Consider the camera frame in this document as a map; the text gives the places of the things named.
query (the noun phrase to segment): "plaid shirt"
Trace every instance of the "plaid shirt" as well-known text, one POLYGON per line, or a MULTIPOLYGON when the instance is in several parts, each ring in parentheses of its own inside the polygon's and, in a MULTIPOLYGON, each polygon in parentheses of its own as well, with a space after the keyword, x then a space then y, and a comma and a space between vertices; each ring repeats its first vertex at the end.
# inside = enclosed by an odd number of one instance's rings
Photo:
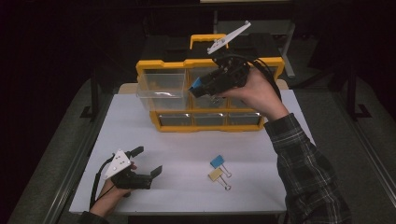
POLYGON ((351 223, 329 161, 317 150, 293 114, 265 124, 292 223, 351 223))

